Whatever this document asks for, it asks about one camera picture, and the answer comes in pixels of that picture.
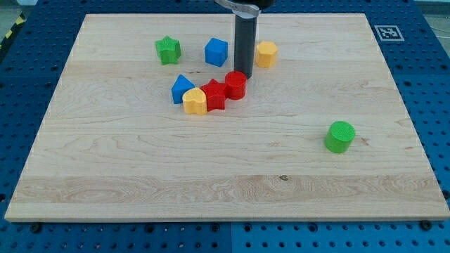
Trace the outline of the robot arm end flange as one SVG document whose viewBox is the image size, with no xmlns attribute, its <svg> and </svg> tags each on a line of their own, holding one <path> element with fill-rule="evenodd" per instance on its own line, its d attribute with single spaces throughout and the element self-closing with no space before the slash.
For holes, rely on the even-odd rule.
<svg viewBox="0 0 450 253">
<path fill-rule="evenodd" d="M 276 0 L 214 0 L 214 2 L 241 18 L 256 18 L 264 9 L 273 6 Z"/>
</svg>

